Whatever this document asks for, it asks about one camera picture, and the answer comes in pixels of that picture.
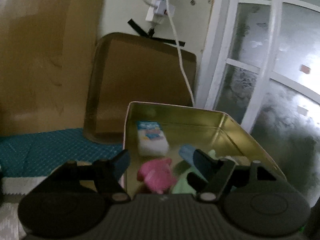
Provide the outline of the light green soft cloth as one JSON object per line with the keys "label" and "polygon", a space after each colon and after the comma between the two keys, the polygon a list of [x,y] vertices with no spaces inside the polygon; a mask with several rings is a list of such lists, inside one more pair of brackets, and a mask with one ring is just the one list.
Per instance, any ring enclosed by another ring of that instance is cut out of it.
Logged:
{"label": "light green soft cloth", "polygon": [[[210,150],[208,155],[213,158],[214,160],[222,159],[222,157],[217,157],[215,150]],[[226,159],[232,160],[236,163],[236,165],[240,165],[240,161],[238,160],[238,157],[232,157],[230,155],[225,156]],[[207,180],[203,177],[203,175],[199,172],[199,170],[194,166],[191,165],[188,169],[186,169],[179,177],[176,185],[172,188],[171,193],[172,194],[196,194],[196,191],[188,184],[187,182],[187,175],[189,173],[195,173],[198,175],[201,179],[203,179],[205,182]]]}

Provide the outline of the pink soft item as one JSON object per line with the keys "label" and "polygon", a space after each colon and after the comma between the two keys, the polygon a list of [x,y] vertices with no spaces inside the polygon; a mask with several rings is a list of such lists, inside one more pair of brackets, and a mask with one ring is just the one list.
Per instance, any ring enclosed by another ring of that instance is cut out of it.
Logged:
{"label": "pink soft item", "polygon": [[147,161],[138,170],[137,180],[143,183],[151,192],[163,194],[177,183],[171,164],[171,158]]}

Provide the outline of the pink gold metal tin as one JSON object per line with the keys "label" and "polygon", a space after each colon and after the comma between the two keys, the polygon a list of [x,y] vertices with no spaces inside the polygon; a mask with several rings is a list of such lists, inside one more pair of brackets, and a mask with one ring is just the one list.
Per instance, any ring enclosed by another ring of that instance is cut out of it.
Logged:
{"label": "pink gold metal tin", "polygon": [[138,153],[139,121],[154,121],[161,125],[169,143],[166,156],[172,159],[175,176],[182,174],[186,168],[178,154],[180,147],[191,145],[205,153],[214,150],[218,157],[239,155],[250,161],[259,160],[277,175],[286,177],[257,141],[226,113],[160,103],[131,102],[125,119],[123,144],[131,157],[123,178],[124,187],[131,197],[142,185],[137,180],[139,168],[151,160],[150,156]]}

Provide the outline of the teal patterned cushion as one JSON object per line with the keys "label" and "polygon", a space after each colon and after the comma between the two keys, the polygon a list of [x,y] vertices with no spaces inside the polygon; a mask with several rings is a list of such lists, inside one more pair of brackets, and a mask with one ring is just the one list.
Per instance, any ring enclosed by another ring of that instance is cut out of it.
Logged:
{"label": "teal patterned cushion", "polygon": [[111,159],[122,148],[92,142],[80,128],[1,137],[1,171],[5,177],[47,176],[69,160]]}

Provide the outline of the white power adapter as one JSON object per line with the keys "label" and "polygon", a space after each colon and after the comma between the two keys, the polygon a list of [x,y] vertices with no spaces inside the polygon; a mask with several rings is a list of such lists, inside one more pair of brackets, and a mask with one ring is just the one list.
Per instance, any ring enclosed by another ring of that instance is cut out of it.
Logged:
{"label": "white power adapter", "polygon": [[151,4],[155,7],[149,6],[145,20],[154,28],[161,24],[163,18],[167,16],[167,3],[166,0],[152,0]]}

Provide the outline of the large brown cardboard panel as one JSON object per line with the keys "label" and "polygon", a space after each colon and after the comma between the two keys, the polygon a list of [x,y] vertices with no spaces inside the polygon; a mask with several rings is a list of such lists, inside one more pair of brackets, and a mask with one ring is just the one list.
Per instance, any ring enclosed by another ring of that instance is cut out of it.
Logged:
{"label": "large brown cardboard panel", "polygon": [[1,0],[1,135],[80,128],[103,0]]}

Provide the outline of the white blue tissue pack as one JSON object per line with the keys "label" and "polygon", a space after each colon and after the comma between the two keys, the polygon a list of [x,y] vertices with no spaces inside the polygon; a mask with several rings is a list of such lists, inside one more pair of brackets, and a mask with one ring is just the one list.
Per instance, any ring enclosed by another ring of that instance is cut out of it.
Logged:
{"label": "white blue tissue pack", "polygon": [[137,139],[141,156],[164,157],[169,151],[169,143],[158,122],[138,121]]}

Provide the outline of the blue plastic pouch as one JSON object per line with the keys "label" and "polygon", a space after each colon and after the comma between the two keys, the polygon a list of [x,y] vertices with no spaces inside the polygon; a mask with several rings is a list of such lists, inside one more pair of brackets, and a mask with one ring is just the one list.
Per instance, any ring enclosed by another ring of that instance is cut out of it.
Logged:
{"label": "blue plastic pouch", "polygon": [[198,175],[200,178],[205,179],[201,172],[196,168],[193,156],[196,148],[191,145],[182,145],[179,149],[180,157],[190,165],[191,171]]}

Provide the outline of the white patterned table cloth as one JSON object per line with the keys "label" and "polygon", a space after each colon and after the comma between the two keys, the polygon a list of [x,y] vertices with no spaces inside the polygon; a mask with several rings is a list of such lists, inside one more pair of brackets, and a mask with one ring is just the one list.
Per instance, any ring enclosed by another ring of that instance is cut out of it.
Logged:
{"label": "white patterned table cloth", "polygon": [[1,205],[1,239],[23,239],[25,230],[18,218],[19,202],[47,177],[3,178]]}

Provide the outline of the brown tray leaning on wall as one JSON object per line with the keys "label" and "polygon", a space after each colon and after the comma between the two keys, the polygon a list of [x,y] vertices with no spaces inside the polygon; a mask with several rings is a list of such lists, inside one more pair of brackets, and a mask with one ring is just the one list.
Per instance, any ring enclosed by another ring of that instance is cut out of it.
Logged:
{"label": "brown tray leaning on wall", "polygon": [[191,106],[196,55],[149,38],[125,33],[102,37],[95,49],[83,135],[101,144],[123,140],[128,105],[133,101]]}

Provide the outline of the white framed glass door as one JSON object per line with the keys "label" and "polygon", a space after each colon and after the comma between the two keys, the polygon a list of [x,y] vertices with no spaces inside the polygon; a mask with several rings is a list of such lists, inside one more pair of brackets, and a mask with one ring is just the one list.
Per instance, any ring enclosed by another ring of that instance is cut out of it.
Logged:
{"label": "white framed glass door", "polygon": [[319,0],[213,0],[197,107],[228,113],[315,205]]}

